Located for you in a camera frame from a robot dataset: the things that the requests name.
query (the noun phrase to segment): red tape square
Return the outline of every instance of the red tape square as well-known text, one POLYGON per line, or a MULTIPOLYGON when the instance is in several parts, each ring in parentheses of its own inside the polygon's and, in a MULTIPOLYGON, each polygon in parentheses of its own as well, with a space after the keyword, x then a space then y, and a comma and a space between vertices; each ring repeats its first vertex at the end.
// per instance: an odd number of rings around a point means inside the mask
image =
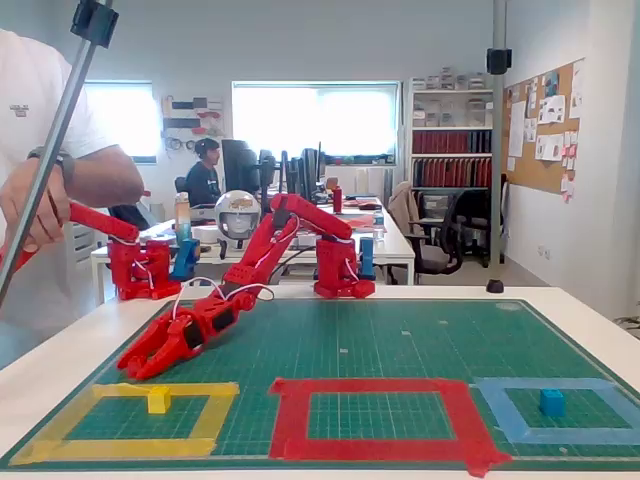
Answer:
POLYGON ((270 393, 280 407, 269 457, 290 461, 463 462, 484 477, 491 466, 511 461, 500 452, 480 416, 469 387, 458 380, 430 378, 276 379, 270 393), (439 393, 456 439, 338 440, 308 437, 314 393, 439 393))

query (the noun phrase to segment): wristwatch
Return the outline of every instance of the wristwatch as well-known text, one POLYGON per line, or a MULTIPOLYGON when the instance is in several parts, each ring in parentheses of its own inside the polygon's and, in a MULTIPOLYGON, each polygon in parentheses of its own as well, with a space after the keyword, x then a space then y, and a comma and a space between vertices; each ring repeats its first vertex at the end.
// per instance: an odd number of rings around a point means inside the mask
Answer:
MULTIPOLYGON (((29 156, 27 158, 40 158, 43 153, 44 147, 37 147, 29 152, 29 156)), ((65 185, 71 184, 71 180, 73 179, 73 171, 75 170, 76 166, 76 159, 64 150, 60 150, 58 156, 56 157, 56 165, 60 165, 60 168, 62 169, 62 178, 64 179, 65 185)))

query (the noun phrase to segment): blue tape square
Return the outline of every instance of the blue tape square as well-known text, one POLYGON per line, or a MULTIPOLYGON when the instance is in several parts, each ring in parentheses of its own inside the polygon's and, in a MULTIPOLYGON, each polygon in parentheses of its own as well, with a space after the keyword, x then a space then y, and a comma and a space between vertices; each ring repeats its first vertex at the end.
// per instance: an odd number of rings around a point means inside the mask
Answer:
POLYGON ((510 443, 549 445, 640 445, 640 409, 599 378, 477 378, 478 387, 510 443), (507 389, 592 390, 631 428, 531 428, 507 389))

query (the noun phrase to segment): window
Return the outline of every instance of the window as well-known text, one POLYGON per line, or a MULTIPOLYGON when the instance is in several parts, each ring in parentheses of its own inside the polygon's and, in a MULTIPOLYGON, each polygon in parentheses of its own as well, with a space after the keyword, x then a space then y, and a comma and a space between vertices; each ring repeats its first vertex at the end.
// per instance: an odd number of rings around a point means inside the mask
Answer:
POLYGON ((292 157, 322 142, 327 155, 389 155, 393 163, 397 96, 397 82, 235 82, 233 133, 256 151, 292 157))
POLYGON ((88 101, 100 126, 136 163, 156 163, 158 112, 145 82, 87 82, 88 101))

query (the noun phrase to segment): hand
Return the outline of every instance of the hand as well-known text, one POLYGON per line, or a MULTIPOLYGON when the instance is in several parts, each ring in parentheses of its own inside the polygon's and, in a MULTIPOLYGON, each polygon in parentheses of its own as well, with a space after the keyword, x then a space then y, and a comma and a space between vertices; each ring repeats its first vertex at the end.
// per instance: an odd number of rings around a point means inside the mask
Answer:
MULTIPOLYGON (((6 239, 12 238, 16 232, 38 163, 38 158, 27 159, 11 172, 0 188, 0 208, 7 220, 6 239)), ((55 165, 38 205, 24 249, 32 252, 48 243, 63 240, 62 225, 69 220, 69 215, 69 197, 64 188, 62 169, 55 165)))

